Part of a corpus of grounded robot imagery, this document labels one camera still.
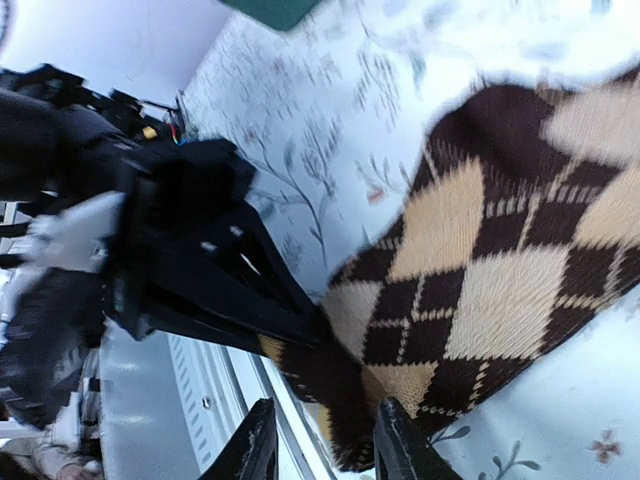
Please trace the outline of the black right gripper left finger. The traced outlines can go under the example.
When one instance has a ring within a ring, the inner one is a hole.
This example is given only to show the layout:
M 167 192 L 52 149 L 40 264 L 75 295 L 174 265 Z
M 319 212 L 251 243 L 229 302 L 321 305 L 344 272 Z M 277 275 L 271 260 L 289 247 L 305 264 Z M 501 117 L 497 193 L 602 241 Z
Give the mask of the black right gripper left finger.
M 259 399 L 200 480 L 275 480 L 278 434 L 272 398 Z

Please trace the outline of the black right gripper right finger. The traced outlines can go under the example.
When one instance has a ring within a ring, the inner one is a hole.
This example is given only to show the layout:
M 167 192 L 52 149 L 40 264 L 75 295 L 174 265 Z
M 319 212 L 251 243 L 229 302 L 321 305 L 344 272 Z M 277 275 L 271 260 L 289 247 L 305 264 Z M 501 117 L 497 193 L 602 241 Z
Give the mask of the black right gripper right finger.
M 461 480 L 395 398 L 379 403 L 373 437 L 378 480 Z

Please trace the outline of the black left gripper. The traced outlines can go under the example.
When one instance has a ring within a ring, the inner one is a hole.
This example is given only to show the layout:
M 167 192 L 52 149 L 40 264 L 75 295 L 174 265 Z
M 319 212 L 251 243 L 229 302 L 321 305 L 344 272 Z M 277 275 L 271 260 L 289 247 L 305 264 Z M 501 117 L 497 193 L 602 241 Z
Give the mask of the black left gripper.
M 260 335 L 315 348 L 330 337 L 258 212 L 245 202 L 255 169 L 225 139 L 123 154 L 125 194 L 107 272 L 110 311 L 134 339 L 155 330 L 262 355 Z M 230 315 L 196 296 L 214 264 L 260 298 Z

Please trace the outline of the brown argyle sock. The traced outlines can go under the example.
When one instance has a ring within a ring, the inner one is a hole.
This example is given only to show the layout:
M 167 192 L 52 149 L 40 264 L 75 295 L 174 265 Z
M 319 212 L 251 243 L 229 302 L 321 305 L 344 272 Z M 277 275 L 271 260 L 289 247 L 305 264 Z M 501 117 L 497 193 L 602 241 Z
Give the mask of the brown argyle sock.
M 374 464 L 377 404 L 433 434 L 639 282 L 639 72 L 487 83 L 428 132 L 403 211 L 329 282 L 331 337 L 262 337 L 342 472 Z

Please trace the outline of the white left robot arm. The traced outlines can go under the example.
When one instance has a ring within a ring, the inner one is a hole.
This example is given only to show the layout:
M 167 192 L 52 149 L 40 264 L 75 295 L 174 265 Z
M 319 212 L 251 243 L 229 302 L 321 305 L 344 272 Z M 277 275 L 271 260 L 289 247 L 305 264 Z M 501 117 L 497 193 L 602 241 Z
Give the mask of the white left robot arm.
M 26 216 L 1 228 L 23 242 L 1 258 L 1 401 L 19 422 L 55 420 L 79 378 L 64 355 L 109 320 L 249 352 L 328 337 L 248 203 L 255 174 L 232 142 L 177 142 L 124 93 L 49 64 L 2 72 L 1 198 Z

